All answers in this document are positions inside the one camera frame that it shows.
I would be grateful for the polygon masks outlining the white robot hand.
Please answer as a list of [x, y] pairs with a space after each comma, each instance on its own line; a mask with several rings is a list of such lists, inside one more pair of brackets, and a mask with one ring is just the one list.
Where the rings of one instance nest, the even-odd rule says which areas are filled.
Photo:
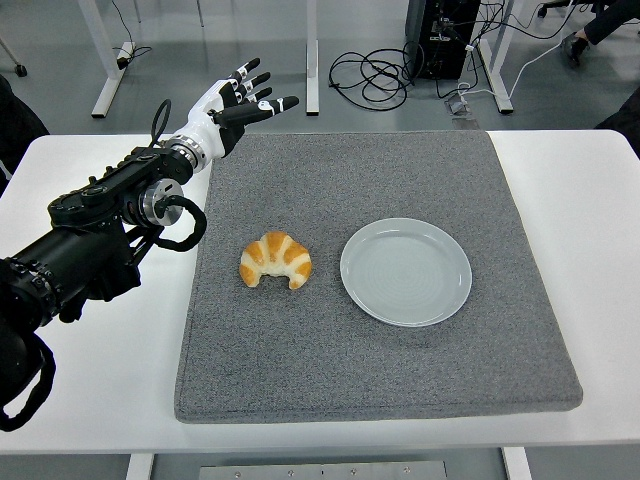
[[271, 99], [271, 88], [258, 91], [256, 87], [270, 78], [268, 72], [250, 76], [259, 64], [260, 60], [254, 58], [214, 82], [189, 110], [186, 125], [175, 136], [195, 148], [198, 161], [207, 163], [227, 156], [244, 135], [246, 126], [299, 104], [296, 96]]

